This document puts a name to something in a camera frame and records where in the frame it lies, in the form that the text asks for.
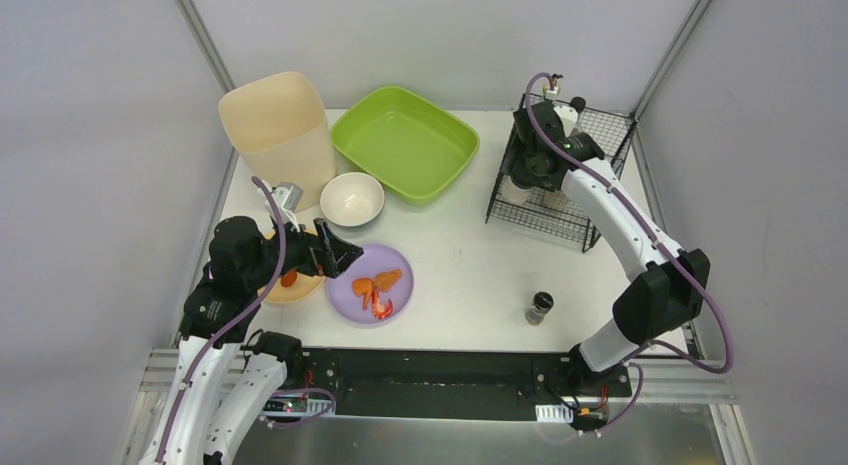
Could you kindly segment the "clear oil bottle gold spout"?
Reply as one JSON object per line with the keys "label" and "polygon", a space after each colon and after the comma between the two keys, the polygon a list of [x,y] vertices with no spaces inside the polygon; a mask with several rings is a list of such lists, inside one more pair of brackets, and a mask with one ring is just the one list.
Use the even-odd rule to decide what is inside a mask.
{"label": "clear oil bottle gold spout", "polygon": [[551,74],[543,83],[542,92],[549,99],[557,97],[560,93],[559,81],[563,78],[561,74]]}

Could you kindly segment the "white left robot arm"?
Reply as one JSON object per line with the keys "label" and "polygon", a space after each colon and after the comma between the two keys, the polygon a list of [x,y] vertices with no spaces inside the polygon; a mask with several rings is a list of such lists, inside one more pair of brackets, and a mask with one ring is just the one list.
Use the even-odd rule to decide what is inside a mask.
{"label": "white left robot arm", "polygon": [[262,301],[288,272],[335,279],[364,250],[323,219],[315,230],[287,221],[265,237],[235,216],[216,225],[203,276],[183,306],[177,366],[143,464],[229,464],[266,402],[289,378],[304,380],[299,339],[263,332],[226,399],[225,378]]}

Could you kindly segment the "dark vinegar bottle red label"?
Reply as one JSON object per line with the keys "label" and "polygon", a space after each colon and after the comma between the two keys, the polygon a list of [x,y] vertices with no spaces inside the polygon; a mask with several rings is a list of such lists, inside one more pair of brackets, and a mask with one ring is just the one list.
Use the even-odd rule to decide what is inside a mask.
{"label": "dark vinegar bottle red label", "polygon": [[582,132],[580,120],[585,107],[586,100],[583,97],[575,96],[570,100],[569,105],[566,107],[566,120],[564,121],[569,135]]}

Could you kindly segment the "black-cap shaker bottle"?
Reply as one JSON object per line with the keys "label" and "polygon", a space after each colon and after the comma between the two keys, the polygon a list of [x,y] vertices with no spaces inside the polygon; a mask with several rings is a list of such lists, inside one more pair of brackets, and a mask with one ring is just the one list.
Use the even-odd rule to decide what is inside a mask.
{"label": "black-cap shaker bottle", "polygon": [[524,188],[516,184],[511,176],[506,176],[501,185],[501,195],[503,199],[514,205],[522,205],[526,203],[533,194],[533,188]]}

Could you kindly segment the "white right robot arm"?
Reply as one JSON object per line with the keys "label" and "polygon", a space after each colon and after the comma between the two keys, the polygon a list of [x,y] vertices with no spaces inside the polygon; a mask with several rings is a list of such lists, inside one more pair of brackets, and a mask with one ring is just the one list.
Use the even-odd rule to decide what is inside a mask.
{"label": "white right robot arm", "polygon": [[513,114],[509,175],[519,189],[559,191],[593,222],[629,281],[612,317],[569,353],[568,386],[583,391],[650,340],[698,317],[707,282],[706,254],[684,250],[636,206],[603,150],[586,132],[567,131],[559,107],[544,100]]}

